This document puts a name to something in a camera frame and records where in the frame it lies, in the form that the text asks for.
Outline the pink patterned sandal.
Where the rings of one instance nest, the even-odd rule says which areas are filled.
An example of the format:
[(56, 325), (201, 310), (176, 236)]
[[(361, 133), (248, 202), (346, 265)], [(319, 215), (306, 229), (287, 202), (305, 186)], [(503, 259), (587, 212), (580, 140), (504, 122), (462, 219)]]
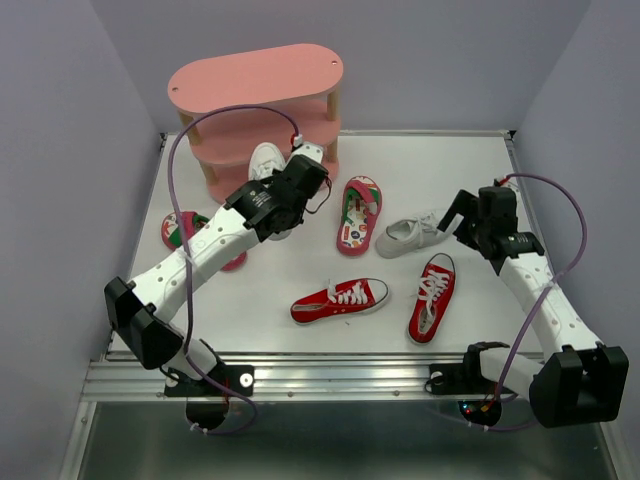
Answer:
[(382, 205), (381, 189), (370, 177), (355, 176), (346, 183), (336, 238), (341, 254), (355, 257), (369, 249)]
[[(195, 211), (183, 211), (181, 213), (181, 219), (185, 224), (187, 237), (191, 238), (209, 222), (209, 219)], [(161, 225), (161, 238), (163, 243), (171, 251), (176, 250), (182, 245), (182, 239), (179, 231), (179, 225), (177, 216), (174, 212), (169, 213), (162, 221)], [(222, 267), (223, 272), (233, 272), (242, 267), (247, 260), (247, 253), (244, 252), (226, 265)]]

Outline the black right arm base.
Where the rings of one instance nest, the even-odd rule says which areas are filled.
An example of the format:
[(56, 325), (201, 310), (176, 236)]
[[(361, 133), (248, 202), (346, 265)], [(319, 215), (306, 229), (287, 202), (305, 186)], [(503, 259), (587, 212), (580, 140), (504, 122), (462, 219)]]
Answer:
[(431, 364), (424, 390), (434, 396), (459, 396), (458, 410), (471, 426), (484, 430), (503, 430), (498, 427), (502, 403), (494, 399), (496, 383), (476, 373), (468, 373), (462, 363)]

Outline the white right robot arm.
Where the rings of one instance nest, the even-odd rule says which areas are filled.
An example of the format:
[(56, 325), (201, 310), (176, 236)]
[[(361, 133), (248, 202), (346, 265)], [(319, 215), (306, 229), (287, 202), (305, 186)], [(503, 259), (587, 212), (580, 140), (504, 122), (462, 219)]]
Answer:
[(460, 403), (472, 424), (493, 427), (500, 419), (503, 392), (528, 401), (546, 428), (609, 422), (617, 418), (629, 360), (620, 347), (607, 346), (580, 319), (552, 275), (544, 249), (531, 232), (518, 229), (513, 190), (494, 184), (472, 194), (461, 190), (440, 221), (446, 230), (461, 219), (454, 237), (478, 251), (509, 288), (527, 317), (544, 359), (536, 362), (515, 344), (477, 342), (461, 362), (433, 365), (434, 395), (493, 393), (486, 405)]

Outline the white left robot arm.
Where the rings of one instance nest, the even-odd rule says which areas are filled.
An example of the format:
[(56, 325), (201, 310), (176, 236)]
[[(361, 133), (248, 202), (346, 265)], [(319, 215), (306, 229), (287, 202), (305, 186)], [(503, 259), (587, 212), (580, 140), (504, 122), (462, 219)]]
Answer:
[(111, 327), (145, 369), (172, 368), (202, 394), (221, 386), (215, 355), (172, 320), (232, 259), (302, 223), (308, 201), (328, 178), (322, 155), (317, 145), (298, 148), (283, 169), (229, 196), (187, 247), (129, 281), (116, 277), (105, 286)]

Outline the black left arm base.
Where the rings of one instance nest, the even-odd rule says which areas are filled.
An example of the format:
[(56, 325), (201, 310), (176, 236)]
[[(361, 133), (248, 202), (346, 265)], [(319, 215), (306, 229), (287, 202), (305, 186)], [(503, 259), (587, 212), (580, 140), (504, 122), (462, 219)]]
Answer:
[(255, 369), (251, 365), (218, 364), (208, 376), (226, 391), (204, 380), (193, 380), (175, 370), (166, 371), (163, 396), (185, 401), (185, 418), (191, 431), (208, 436), (240, 433), (257, 418), (257, 405), (251, 399)]

